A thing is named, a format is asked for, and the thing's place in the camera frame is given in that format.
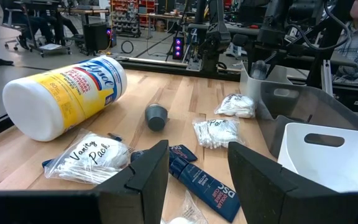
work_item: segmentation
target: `blue tube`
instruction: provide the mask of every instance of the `blue tube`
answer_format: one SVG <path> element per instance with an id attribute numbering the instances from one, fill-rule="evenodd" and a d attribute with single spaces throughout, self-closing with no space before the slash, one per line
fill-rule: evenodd
<path id="1" fill-rule="evenodd" d="M 131 155 L 131 162 L 134 162 L 136 159 L 143 156 L 143 154 L 146 153 L 148 149 L 143 151 L 137 151 L 133 152 Z M 184 145 L 178 145 L 178 146 L 170 146 L 169 147 L 169 160 L 172 161 L 176 157 L 182 157 L 188 162 L 193 162 L 197 160 L 197 157 Z"/>
<path id="2" fill-rule="evenodd" d="M 229 187 L 186 160 L 170 161 L 169 173 L 229 222 L 240 209 L 240 200 Z"/>

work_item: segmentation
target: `plastic bag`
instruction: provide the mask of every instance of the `plastic bag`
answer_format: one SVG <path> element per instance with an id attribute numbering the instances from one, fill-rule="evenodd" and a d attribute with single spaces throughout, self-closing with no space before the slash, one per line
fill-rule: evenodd
<path id="1" fill-rule="evenodd" d="M 255 102 L 252 98 L 241 94 L 230 94 L 216 108 L 215 114 L 236 115 L 239 118 L 255 117 Z"/>
<path id="2" fill-rule="evenodd" d="M 180 212 L 167 224 L 208 224 L 208 222 L 194 203 L 189 191 L 186 190 L 185 201 L 181 205 Z"/>
<path id="3" fill-rule="evenodd" d="M 45 167 L 46 178 L 100 184 L 128 163 L 128 148 L 121 142 L 87 130 L 81 130 L 77 139 Z"/>
<path id="4" fill-rule="evenodd" d="M 212 119 L 209 121 L 193 121 L 193 127 L 200 146 L 216 149 L 220 146 L 228 147 L 229 142 L 242 144 L 238 135 L 239 120 Z"/>

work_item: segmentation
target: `bin handle hole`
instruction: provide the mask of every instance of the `bin handle hole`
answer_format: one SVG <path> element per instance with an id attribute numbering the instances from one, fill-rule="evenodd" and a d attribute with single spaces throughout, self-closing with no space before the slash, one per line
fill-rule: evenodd
<path id="1" fill-rule="evenodd" d="M 306 143 L 317 144 L 320 146 L 340 147 L 345 143 L 345 139 L 337 136 L 325 134 L 307 134 L 304 138 Z"/>
<path id="2" fill-rule="evenodd" d="M 298 91 L 287 90 L 287 89 L 284 89 L 284 88 L 275 89 L 273 94 L 275 96 L 282 96 L 282 97 L 287 97 L 287 98 L 297 98 L 298 95 L 299 95 Z"/>

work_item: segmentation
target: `shelving rack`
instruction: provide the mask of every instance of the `shelving rack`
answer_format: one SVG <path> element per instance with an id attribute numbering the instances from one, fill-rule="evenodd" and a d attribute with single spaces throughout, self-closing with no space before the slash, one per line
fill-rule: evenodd
<path id="1" fill-rule="evenodd" d="M 113 27 L 117 35 L 140 37 L 140 19 L 138 0 L 111 0 Z"/>
<path id="2" fill-rule="evenodd" d="M 156 7 L 156 0 L 139 0 L 139 12 L 142 14 L 156 13 L 155 7 Z M 149 19 L 151 19 L 151 27 L 149 27 L 149 22 L 148 22 Z M 154 28 L 154 24 L 155 24 L 154 18 L 150 18 L 147 16 L 140 16 L 140 26 Z"/>

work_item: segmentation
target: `butcher block tabletop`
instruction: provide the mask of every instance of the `butcher block tabletop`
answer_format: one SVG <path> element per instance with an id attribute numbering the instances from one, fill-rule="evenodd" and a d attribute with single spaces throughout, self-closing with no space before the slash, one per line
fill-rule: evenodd
<path id="1" fill-rule="evenodd" d="M 126 70 L 128 87 L 125 94 L 100 111 L 50 142 L 34 141 L 15 126 L 0 134 L 0 190 L 65 190 L 92 189 L 91 184 L 68 180 L 46 179 L 41 166 L 43 161 L 61 154 L 76 138 L 80 129 L 102 136 L 114 133 L 123 143 L 136 150 L 149 149 L 162 139 L 169 145 L 183 144 L 197 156 L 194 164 L 228 187 L 234 189 L 227 149 L 203 148 L 197 142 L 192 126 L 194 119 L 213 119 L 214 110 L 230 93 L 239 93 L 239 83 L 206 78 L 184 77 L 166 73 Z M 168 110 L 168 122 L 162 132 L 151 131 L 144 119 L 147 105 L 159 103 Z M 240 135 L 245 145 L 274 159 L 254 119 L 240 119 Z M 162 218 L 170 220 L 180 209 L 186 187 L 169 175 Z M 203 201 L 193 200 L 209 224 L 227 223 Z M 233 223 L 247 223 L 240 209 Z"/>

